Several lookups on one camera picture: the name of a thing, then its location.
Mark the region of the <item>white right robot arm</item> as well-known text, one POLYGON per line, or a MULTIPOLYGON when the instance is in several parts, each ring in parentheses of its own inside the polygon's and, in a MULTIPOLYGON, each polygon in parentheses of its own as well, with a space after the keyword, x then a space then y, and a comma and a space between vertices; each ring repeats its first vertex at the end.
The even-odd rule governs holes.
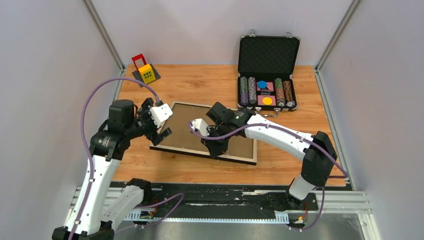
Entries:
POLYGON ((286 204, 298 209, 306 196, 317 187, 324 187, 331 177, 333 167, 339 167, 337 153, 330 137, 318 131, 315 134, 301 132, 272 122, 254 111, 241 107, 226 108, 216 102, 206 113, 212 125, 198 118, 189 123, 192 133, 212 158, 224 154, 233 136, 241 136, 277 147, 301 161, 300 174, 292 181, 285 195, 286 204))

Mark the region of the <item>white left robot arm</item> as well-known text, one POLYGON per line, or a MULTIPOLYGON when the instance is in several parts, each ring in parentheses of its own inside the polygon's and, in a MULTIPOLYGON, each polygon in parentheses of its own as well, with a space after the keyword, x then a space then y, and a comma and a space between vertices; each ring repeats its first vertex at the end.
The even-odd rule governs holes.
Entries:
POLYGON ((131 140, 146 137, 158 145, 172 131, 158 130, 173 112, 166 103, 147 98, 140 108, 128 99, 109 107, 108 119, 90 139, 88 167, 73 212, 64 226, 54 229, 54 240, 112 240, 116 230, 134 207, 153 201, 151 183, 133 178, 108 208, 105 200, 112 178, 131 140))

